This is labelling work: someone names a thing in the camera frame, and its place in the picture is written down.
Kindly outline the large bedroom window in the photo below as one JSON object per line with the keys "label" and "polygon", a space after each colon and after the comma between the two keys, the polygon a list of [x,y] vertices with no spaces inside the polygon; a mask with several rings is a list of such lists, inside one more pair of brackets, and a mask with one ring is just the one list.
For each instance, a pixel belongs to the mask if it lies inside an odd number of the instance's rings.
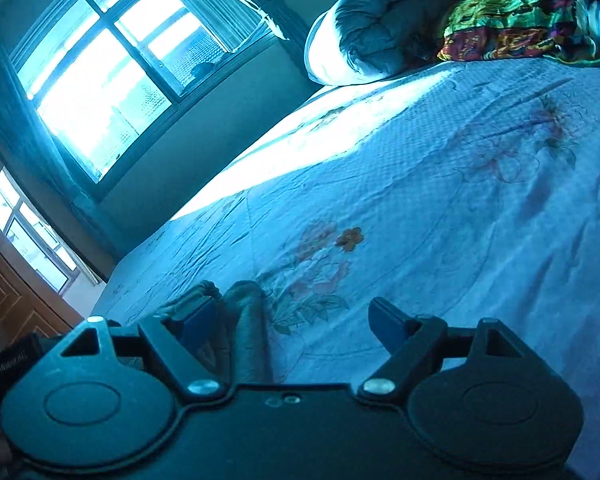
{"label": "large bedroom window", "polygon": [[180,0],[58,0],[12,55],[24,92],[93,182],[211,74],[227,51]]}

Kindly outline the colourful floral blanket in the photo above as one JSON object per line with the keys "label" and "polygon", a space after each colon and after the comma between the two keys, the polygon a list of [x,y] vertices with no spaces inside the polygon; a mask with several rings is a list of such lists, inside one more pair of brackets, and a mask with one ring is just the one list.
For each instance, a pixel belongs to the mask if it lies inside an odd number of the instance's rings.
{"label": "colourful floral blanket", "polygon": [[437,58],[600,66],[600,0],[462,0],[444,21]]}

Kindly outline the teal left curtain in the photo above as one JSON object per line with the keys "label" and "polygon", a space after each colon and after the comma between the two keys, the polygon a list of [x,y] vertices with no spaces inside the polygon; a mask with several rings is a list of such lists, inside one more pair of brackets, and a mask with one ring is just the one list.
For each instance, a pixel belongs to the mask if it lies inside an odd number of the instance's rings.
{"label": "teal left curtain", "polygon": [[92,243],[120,260],[132,250],[132,240],[71,172],[1,44],[0,155],[20,188],[75,252],[86,255]]}

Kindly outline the brown wooden door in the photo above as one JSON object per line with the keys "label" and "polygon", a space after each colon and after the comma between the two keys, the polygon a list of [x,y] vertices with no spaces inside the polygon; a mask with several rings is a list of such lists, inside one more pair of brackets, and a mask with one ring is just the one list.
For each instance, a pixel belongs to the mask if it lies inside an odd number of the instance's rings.
{"label": "brown wooden door", "polygon": [[0,335],[3,350],[30,333],[56,336],[70,332],[83,316],[70,307],[18,257],[0,251]]}

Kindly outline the hallway window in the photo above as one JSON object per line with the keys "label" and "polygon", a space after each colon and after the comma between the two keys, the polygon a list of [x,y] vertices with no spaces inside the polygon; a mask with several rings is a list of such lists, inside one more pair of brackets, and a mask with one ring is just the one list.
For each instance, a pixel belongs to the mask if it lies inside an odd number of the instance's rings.
{"label": "hallway window", "polygon": [[0,170],[0,231],[15,251],[59,295],[80,274],[76,258],[38,214],[12,176]]}

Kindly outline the floral light blue bedsheet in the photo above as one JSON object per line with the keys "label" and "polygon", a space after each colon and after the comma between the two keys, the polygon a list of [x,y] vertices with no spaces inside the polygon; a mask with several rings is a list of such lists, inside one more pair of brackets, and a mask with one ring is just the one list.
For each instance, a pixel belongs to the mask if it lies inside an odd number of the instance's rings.
{"label": "floral light blue bedsheet", "polygon": [[97,314],[254,281],[276,382],[358,384],[374,297],[499,318],[580,396],[570,466],[600,478],[600,67],[444,63],[328,89],[126,256]]}

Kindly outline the rolled light blue quilt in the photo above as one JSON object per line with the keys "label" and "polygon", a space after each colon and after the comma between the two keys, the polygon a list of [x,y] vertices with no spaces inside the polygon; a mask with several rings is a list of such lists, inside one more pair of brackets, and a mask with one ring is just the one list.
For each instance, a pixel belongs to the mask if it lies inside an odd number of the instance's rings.
{"label": "rolled light blue quilt", "polygon": [[436,62],[442,22],[462,0],[338,0],[312,25],[304,66],[323,86],[368,84]]}

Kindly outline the sheer striped window curtain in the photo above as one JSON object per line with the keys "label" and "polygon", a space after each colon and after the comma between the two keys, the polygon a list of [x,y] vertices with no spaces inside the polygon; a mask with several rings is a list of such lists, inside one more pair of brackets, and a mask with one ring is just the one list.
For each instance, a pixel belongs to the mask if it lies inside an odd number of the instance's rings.
{"label": "sheer striped window curtain", "polygon": [[236,51],[262,20],[257,10],[240,0],[180,1],[227,51]]}

